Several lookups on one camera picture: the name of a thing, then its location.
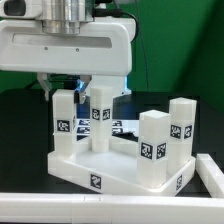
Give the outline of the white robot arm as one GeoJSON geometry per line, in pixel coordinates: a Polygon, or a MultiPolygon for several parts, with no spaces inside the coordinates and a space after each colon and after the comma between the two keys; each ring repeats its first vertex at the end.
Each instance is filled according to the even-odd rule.
{"type": "Polygon", "coordinates": [[[78,100],[96,85],[127,91],[137,19],[113,0],[0,0],[0,70],[35,72],[50,91],[52,74],[78,76],[78,100]]]}

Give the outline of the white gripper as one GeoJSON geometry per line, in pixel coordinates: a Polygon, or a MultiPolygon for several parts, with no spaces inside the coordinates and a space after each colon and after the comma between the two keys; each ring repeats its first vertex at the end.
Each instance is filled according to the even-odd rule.
{"type": "Polygon", "coordinates": [[[97,18],[84,23],[77,35],[46,34],[35,20],[0,22],[0,70],[41,72],[37,80],[50,98],[47,73],[81,75],[74,103],[83,104],[91,75],[126,76],[132,69],[131,41],[135,21],[97,18]]]}

